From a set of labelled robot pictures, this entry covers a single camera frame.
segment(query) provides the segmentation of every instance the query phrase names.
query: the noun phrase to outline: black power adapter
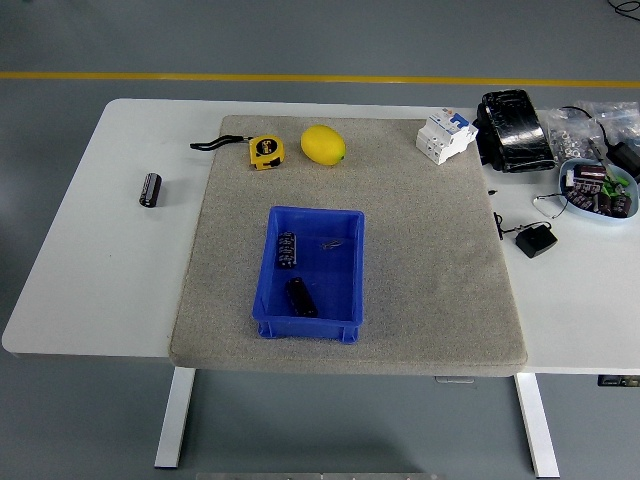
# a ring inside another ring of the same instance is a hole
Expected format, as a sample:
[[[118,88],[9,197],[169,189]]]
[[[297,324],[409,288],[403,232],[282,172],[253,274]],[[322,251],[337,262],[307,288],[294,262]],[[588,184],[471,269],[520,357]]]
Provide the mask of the black power adapter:
[[[607,158],[621,169],[629,172],[636,182],[640,181],[640,156],[629,145],[620,142],[608,147]]]
[[[557,241],[558,239],[546,225],[525,228],[516,236],[516,245],[529,258],[546,252]]]
[[[529,225],[520,225],[519,227],[510,228],[509,230],[503,230],[502,216],[493,212],[493,219],[496,221],[496,228],[498,229],[500,240],[504,238],[503,234],[505,233],[518,232],[516,245],[529,258],[546,252],[558,241],[555,235],[551,233],[551,224],[549,222],[534,222]]]

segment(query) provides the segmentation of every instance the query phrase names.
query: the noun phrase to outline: lemon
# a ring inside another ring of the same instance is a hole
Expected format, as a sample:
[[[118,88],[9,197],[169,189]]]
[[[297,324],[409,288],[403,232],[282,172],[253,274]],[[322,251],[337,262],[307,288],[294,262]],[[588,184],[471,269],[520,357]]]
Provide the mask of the lemon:
[[[339,163],[347,151],[340,134],[326,125],[314,125],[305,130],[300,146],[307,157],[320,165]]]

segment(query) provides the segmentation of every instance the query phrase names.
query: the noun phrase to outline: yellow tape measure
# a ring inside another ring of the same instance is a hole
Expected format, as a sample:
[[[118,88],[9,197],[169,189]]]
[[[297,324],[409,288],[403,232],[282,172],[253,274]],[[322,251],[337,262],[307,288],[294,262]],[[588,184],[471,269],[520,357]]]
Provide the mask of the yellow tape measure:
[[[210,151],[228,143],[249,142],[251,165],[257,170],[268,170],[277,167],[284,161],[284,142],[275,135],[260,137],[242,137],[240,135],[223,135],[213,142],[192,143],[194,150]]]
[[[284,143],[274,135],[262,135],[249,140],[251,165],[258,170],[277,167],[284,161]]]

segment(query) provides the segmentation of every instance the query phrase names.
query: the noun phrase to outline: cable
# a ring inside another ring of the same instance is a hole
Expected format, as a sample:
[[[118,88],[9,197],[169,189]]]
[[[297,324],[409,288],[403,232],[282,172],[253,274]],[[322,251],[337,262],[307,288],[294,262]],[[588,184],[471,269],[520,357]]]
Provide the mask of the cable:
[[[546,213],[544,213],[542,210],[540,210],[540,208],[538,208],[538,205],[536,205],[536,201],[544,200],[545,198],[551,198],[551,197],[565,197],[565,195],[563,193],[551,193],[549,195],[538,195],[536,198],[533,199],[533,206],[536,207],[536,210],[538,210],[545,217],[553,220],[555,218],[558,218],[560,215],[562,215],[562,213],[567,209],[567,205],[569,205],[569,199],[565,197],[566,203],[564,204],[564,207],[562,207],[562,210],[560,210],[560,213],[556,213],[555,215],[549,216]]]
[[[567,105],[565,107],[560,107],[560,110],[565,110],[565,109],[571,109],[571,110],[578,110],[579,112],[584,113],[588,118],[593,118],[593,116],[587,112],[586,110],[580,108],[580,107],[573,107],[571,105]],[[605,131],[604,127],[602,126],[602,124],[598,121],[597,118],[593,118],[595,120],[595,122],[598,124],[598,126],[600,127],[600,130],[602,130],[602,137],[604,138],[604,144],[607,146],[607,148],[611,148],[613,145],[611,145],[609,143],[609,139],[607,138],[607,132]]]
[[[551,223],[549,223],[549,222],[533,222],[533,223],[529,223],[527,225],[520,225],[518,227],[510,228],[508,230],[503,230],[502,229],[502,215],[498,215],[496,212],[493,212],[493,218],[496,221],[496,227],[498,228],[498,235],[500,236],[500,240],[502,240],[504,238],[503,235],[505,233],[521,232],[523,230],[526,230],[529,227],[533,227],[534,225],[546,225],[547,228],[549,230],[551,230]]]
[[[609,3],[609,5],[613,7],[614,11],[618,15],[622,15],[623,17],[627,17],[631,20],[640,22],[640,18],[634,17],[633,15],[628,15],[629,13],[635,12],[636,10],[640,9],[640,1],[622,2],[618,5],[614,5],[611,0],[607,0],[607,3]]]
[[[194,150],[208,152],[228,143],[248,142],[249,140],[251,140],[251,138],[252,137],[243,137],[240,135],[223,135],[222,137],[216,138],[214,141],[209,143],[192,143],[189,146]]]

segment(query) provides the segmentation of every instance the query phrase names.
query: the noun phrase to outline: white circuit breaker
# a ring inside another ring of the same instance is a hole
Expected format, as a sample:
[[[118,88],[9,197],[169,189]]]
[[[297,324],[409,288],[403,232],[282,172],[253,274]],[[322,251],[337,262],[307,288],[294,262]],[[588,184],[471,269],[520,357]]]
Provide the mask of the white circuit breaker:
[[[459,113],[442,108],[429,116],[418,131],[416,147],[437,165],[456,153],[464,152],[473,142],[478,129]]]

